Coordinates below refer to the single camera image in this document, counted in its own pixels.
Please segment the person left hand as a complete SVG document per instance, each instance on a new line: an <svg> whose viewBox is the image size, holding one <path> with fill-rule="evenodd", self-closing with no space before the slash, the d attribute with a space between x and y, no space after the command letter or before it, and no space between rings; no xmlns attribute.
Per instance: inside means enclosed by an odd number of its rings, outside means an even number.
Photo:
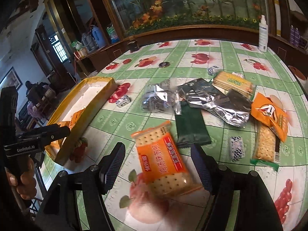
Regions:
<svg viewBox="0 0 308 231"><path fill-rule="evenodd" d="M15 175L13 175L8 168L5 168L6 176L9 185L16 187L17 193L21 196L21 198L24 200L32 200L37 194L37 181L34 178L34 162L31 158L27 159L27 166L28 170L20 176L20 184L18 183Z"/></svg>

